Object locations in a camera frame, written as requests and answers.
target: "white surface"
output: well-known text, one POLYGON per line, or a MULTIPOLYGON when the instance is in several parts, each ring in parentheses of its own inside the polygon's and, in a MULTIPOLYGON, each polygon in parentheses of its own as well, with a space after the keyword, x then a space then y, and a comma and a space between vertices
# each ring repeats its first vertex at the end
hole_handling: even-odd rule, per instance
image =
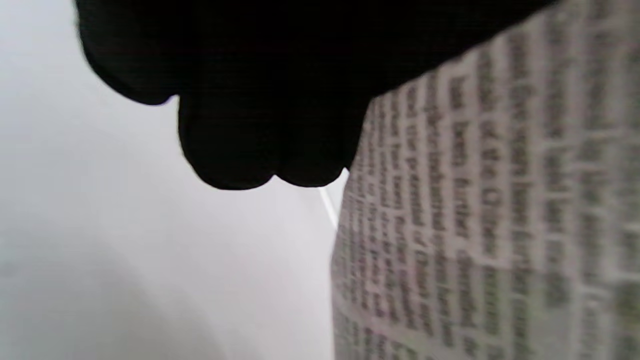
POLYGON ((315 189, 201 183, 176 102, 104 86, 70 1, 0 1, 0 359, 327 360, 315 189))
POLYGON ((345 169, 334 182, 321 188, 321 191, 326 194, 329 200, 330 206, 333 208, 333 213, 336 218, 340 218, 340 206, 342 205, 342 193, 344 192, 344 186, 347 185, 347 178, 349 172, 345 169))

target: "black glove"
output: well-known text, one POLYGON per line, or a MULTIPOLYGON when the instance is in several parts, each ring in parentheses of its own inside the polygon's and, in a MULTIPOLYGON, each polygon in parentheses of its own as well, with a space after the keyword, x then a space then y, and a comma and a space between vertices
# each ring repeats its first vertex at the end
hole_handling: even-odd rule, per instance
POLYGON ((549 0, 76 0, 88 63, 142 104, 180 96, 206 183, 324 186, 353 161, 372 97, 549 0))

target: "newspaper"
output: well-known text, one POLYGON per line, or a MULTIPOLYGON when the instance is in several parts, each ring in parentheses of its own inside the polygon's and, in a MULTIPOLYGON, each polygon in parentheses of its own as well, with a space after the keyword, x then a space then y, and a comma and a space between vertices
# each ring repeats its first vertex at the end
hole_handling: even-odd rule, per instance
POLYGON ((374 99, 337 360, 640 359, 640 1, 557 3, 374 99))

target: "hand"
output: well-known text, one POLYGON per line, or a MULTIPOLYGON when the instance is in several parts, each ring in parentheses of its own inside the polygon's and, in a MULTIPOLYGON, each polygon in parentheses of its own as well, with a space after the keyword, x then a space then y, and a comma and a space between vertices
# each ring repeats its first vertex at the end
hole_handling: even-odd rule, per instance
POLYGON ((184 155, 206 183, 348 168, 369 101, 549 0, 76 0, 92 69, 142 104, 180 97, 184 155))

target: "finger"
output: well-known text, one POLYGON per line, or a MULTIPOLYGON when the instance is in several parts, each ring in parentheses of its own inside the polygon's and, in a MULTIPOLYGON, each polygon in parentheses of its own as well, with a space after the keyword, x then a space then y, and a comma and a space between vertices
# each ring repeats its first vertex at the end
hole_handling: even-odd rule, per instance
POLYGON ((198 3, 202 53, 194 91, 180 95, 182 148, 211 186, 255 188, 271 179, 280 154, 272 60, 258 41, 256 13, 223 13, 214 2, 198 3))
POLYGON ((76 0, 78 31, 93 71, 121 95, 161 104, 176 94, 193 38, 188 2, 169 11, 150 0, 76 0))
POLYGON ((339 60, 306 49, 296 49, 289 60, 278 176, 297 186, 324 186, 344 168, 339 60))

